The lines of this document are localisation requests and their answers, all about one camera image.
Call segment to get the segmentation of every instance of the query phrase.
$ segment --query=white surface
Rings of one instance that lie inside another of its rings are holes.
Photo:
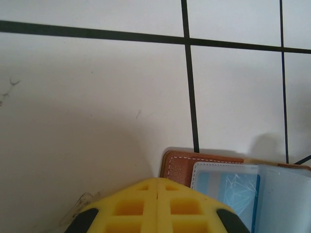
[[[193,147],[185,49],[0,34],[0,232],[57,226],[84,192],[158,176]]]
[[[288,150],[295,163],[311,154],[311,55],[285,54]]]
[[[190,37],[280,46],[279,0],[190,0]]]
[[[281,54],[191,49],[200,148],[284,162]]]
[[[183,36],[180,0],[2,0],[0,20]]]
[[[284,46],[311,49],[311,1],[283,0]]]

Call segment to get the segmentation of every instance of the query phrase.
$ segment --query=card holder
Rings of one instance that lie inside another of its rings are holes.
[[[191,188],[230,206],[252,233],[311,232],[311,172],[197,162]]]
[[[254,232],[260,186],[257,165],[202,163],[194,165],[191,188],[228,206]]]

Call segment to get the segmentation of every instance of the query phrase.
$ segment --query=white stitching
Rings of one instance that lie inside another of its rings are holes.
[[[196,158],[188,158],[188,157],[171,157],[169,160],[169,168],[168,168],[168,173],[167,173],[167,178],[169,178],[170,175],[170,168],[171,168],[171,161],[172,159],[192,159],[192,160],[201,160],[201,161],[209,161],[209,162],[217,162],[217,163],[228,163],[228,164],[242,164],[238,162],[226,162],[226,161],[219,161],[219,160],[212,160],[212,159],[196,159]]]

